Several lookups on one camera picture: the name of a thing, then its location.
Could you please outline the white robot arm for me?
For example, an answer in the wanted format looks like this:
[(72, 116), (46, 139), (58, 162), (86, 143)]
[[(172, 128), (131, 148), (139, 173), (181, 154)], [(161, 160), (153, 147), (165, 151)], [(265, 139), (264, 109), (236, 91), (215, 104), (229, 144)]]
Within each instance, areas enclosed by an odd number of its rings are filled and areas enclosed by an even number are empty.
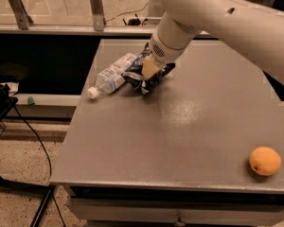
[(284, 85), (284, 12), (245, 0), (161, 0), (142, 75), (150, 79), (176, 61), (205, 31)]

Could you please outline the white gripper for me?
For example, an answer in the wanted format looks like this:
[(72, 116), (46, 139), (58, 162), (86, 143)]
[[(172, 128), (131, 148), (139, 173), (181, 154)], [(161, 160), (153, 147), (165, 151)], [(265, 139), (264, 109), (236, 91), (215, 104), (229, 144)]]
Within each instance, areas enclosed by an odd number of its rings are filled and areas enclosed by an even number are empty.
[(148, 80), (158, 73), (165, 67), (164, 63), (175, 62), (185, 52), (191, 40), (200, 33), (200, 29), (180, 24), (165, 12), (151, 35), (151, 54), (144, 59), (142, 67), (144, 79)]

